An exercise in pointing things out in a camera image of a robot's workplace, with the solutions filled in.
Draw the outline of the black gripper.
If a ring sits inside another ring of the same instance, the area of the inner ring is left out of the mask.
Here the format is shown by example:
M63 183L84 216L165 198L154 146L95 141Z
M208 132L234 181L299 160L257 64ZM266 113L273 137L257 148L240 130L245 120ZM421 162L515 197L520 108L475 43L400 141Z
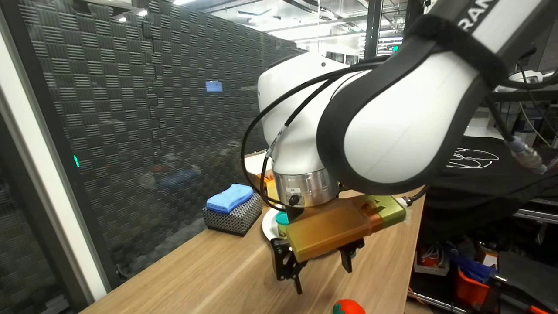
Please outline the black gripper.
M353 258L356 256L356 251L362 249L363 245L365 245L365 240L358 238L355 242L349 242L349 244L339 247L339 252L342 256L342 266L349 273L353 272ZM306 263L299 261L295 258L294 249L281 237L273 238L271 240L271 247L273 247L273 252L274 252L276 277L280 280L294 278L297 292L302 294L302 282L301 282L301 275L299 273L306 266Z

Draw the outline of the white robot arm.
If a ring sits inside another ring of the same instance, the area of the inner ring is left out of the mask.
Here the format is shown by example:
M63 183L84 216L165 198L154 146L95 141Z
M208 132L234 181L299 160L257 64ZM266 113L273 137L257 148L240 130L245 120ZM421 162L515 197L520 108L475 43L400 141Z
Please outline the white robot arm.
M271 238L280 278L339 251L353 266L377 212L449 163L477 109L512 80L558 0L438 0L384 60L348 66L313 52L257 81L276 205L290 216Z

